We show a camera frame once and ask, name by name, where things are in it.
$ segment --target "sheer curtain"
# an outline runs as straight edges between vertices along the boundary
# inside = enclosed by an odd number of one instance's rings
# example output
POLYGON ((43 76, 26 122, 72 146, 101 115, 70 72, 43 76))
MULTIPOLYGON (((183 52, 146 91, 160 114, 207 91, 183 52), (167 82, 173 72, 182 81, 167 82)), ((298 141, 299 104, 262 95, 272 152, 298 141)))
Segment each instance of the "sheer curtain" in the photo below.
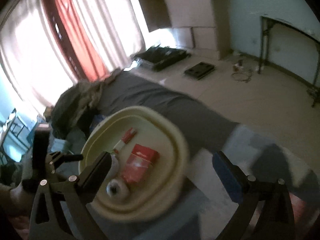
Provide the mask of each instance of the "sheer curtain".
POLYGON ((38 113, 77 82, 55 42, 41 0, 21 0, 0 39, 6 75, 21 99, 38 113))
POLYGON ((111 72, 145 49, 130 0, 73 0, 91 43, 111 72))

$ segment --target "black table frame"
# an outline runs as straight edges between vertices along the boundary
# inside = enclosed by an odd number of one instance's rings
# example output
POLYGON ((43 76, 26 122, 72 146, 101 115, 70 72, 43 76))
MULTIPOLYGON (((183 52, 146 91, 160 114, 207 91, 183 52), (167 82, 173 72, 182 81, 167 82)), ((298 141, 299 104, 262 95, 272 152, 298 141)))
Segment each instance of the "black table frame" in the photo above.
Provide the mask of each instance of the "black table frame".
POLYGON ((308 37, 309 39, 312 39, 315 42, 319 57, 318 57, 316 73, 315 73, 313 83, 312 83, 312 86, 314 87, 314 89, 316 89, 316 93, 315 93, 316 95, 314 96, 314 103, 312 105, 312 106, 314 106, 316 101, 318 101, 320 98, 320 90, 316 87, 316 82, 317 82, 317 79, 319 76, 319 71, 320 71, 320 41, 316 40, 314 37, 310 36, 309 34, 303 32, 302 30, 299 30, 296 27, 293 27, 292 25, 285 23, 283 21, 272 19, 272 18, 265 17, 265 16, 261 16, 261 46, 260 46, 260 58, 259 58, 258 73, 261 74, 262 65, 267 65, 269 62, 268 60, 269 60, 269 47, 270 47, 270 31, 274 27, 274 25, 276 25, 276 24, 280 24, 282 26, 286 26, 292 30, 295 30, 295 31, 303 34, 304 36, 308 37), (267 40, 267 46, 266 46, 266 56, 265 56, 265 58, 263 58, 264 43, 265 43, 264 37, 265 36, 266 36, 266 40, 267 40))

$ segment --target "red curtain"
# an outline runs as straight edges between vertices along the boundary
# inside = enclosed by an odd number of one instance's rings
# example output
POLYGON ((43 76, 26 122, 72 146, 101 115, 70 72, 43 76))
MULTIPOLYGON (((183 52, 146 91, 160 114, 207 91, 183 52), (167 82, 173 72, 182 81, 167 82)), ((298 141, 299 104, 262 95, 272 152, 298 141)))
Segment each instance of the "red curtain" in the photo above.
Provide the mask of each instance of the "red curtain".
POLYGON ((54 2, 72 47, 88 80, 96 81, 108 77, 109 72, 86 34, 73 1, 54 0, 54 2))

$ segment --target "red packet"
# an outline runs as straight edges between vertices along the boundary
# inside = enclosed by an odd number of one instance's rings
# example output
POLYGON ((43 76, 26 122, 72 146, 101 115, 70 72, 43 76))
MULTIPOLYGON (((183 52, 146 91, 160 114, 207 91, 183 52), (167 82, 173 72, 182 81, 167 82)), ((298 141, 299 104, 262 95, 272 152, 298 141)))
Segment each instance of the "red packet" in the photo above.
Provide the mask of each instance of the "red packet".
POLYGON ((142 181, 144 175, 159 158, 159 153, 148 147, 136 144, 127 160, 121 177, 127 184, 142 181))

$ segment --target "tile floor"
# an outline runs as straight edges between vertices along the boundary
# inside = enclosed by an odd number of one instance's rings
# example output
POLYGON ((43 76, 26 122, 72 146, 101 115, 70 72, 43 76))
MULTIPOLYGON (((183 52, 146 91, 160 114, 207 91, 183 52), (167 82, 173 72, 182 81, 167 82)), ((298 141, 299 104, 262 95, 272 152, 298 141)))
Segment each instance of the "tile floor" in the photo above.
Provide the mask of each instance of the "tile floor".
MULTIPOLYGON (((272 67, 265 67, 261 75, 254 73, 248 83, 234 81, 231 74, 236 60, 231 55, 222 61, 192 56, 158 73, 143 68, 131 71, 275 138, 320 174, 320 104, 312 108, 307 87, 272 67), (214 64, 216 70, 199 81, 183 74, 201 61, 214 64)), ((256 66, 256 61, 244 59, 244 67, 256 66)))

